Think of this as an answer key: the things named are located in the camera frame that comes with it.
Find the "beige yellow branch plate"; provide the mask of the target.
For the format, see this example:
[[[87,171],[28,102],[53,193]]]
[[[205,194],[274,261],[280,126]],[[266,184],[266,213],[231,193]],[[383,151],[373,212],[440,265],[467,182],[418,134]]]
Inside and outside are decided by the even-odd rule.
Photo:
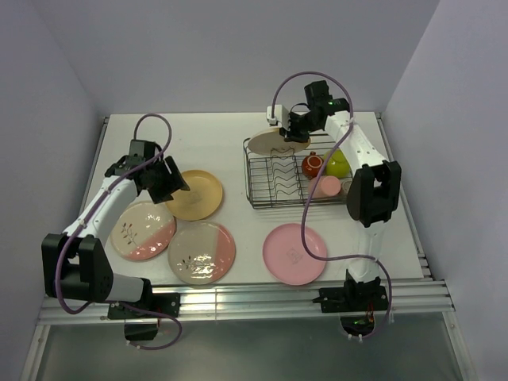
[[[261,156],[293,155],[307,149],[311,140],[306,142],[285,141],[278,128],[265,129],[252,136],[247,143],[248,149]]]

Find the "red black mug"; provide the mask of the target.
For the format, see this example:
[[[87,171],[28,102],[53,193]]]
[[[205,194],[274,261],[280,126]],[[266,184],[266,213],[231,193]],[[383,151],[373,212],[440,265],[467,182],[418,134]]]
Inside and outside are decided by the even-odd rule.
[[[316,152],[307,155],[301,164],[302,173],[308,179],[315,178],[323,166],[324,160]]]

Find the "large pink white plate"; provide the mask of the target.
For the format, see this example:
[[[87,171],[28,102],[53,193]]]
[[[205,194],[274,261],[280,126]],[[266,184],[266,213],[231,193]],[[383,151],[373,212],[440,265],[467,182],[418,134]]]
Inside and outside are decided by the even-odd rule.
[[[158,256],[176,232],[176,221],[164,204],[144,201],[130,205],[119,217],[109,241],[125,260],[145,261]]]

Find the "lime green bowl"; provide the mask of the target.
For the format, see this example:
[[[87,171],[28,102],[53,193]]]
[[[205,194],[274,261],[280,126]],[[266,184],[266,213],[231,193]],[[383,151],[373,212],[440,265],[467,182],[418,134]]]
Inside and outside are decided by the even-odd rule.
[[[325,174],[344,179],[351,175],[351,168],[344,153],[338,148],[325,166]]]

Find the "pink plastic cup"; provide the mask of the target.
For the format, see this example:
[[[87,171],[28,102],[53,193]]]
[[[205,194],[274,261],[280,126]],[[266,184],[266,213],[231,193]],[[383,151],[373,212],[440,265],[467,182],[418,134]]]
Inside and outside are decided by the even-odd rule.
[[[313,194],[312,198],[330,198],[337,196],[341,191],[341,181],[334,176],[322,176],[310,180],[308,186],[309,194]]]

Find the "beige pink branch plate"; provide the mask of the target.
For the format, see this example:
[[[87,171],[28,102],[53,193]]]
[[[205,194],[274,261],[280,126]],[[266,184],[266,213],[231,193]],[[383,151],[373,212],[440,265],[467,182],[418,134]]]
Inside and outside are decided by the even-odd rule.
[[[167,248],[167,261],[182,282],[202,286],[217,282],[233,266],[236,244],[221,224],[198,221],[179,230]]]

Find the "speckled ceramic cup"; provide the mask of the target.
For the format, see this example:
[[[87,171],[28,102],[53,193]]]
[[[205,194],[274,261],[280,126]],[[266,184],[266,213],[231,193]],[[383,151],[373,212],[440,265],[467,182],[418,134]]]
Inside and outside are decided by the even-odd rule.
[[[347,196],[352,186],[352,179],[346,179],[341,183],[341,192],[343,196]]]

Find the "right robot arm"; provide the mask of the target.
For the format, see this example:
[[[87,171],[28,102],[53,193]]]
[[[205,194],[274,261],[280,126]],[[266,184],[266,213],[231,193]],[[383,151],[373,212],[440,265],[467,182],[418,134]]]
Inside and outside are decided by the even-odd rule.
[[[366,285],[380,277],[386,268],[379,262],[387,223],[398,208],[402,169],[374,147],[354,116],[352,100],[337,80],[322,75],[321,81],[304,87],[308,111],[290,112],[277,103],[283,85],[279,85],[267,121],[279,128],[286,142],[304,142],[312,132],[322,130],[332,137],[332,150],[341,150],[352,171],[352,183],[346,196],[349,216],[358,223],[360,240],[357,254],[338,256],[346,260],[346,279],[355,283],[344,289],[344,302],[354,310],[371,299]]]

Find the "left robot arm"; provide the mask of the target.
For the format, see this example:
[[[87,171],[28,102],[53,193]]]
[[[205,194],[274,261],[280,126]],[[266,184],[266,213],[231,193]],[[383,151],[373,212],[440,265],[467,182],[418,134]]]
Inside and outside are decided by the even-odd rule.
[[[126,302],[137,317],[153,311],[155,298],[148,279],[113,272],[104,244],[126,208],[148,191],[154,203],[170,201],[178,190],[188,190],[175,161],[168,156],[128,167],[128,156],[112,164],[98,193],[79,218],[62,233],[49,233],[41,244],[44,287],[69,314],[67,300]]]

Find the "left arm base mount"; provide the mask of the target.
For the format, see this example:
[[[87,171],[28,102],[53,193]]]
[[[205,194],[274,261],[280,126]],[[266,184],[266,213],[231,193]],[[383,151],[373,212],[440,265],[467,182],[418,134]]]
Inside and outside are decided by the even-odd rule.
[[[127,345],[139,350],[155,351],[176,344],[183,333],[182,324],[178,320],[181,302],[180,293],[154,294],[148,304],[142,302],[110,303],[107,319],[124,322],[124,337]],[[176,324],[177,333],[167,344],[149,346],[160,331],[162,320],[171,320]]]

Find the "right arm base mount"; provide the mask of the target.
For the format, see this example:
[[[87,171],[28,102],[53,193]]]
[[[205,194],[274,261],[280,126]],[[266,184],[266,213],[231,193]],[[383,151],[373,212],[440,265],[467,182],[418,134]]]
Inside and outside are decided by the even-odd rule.
[[[349,271],[342,287],[322,287],[312,300],[323,314],[339,314],[345,336],[359,343],[389,321],[391,302],[391,289],[379,275],[367,282],[356,281]]]

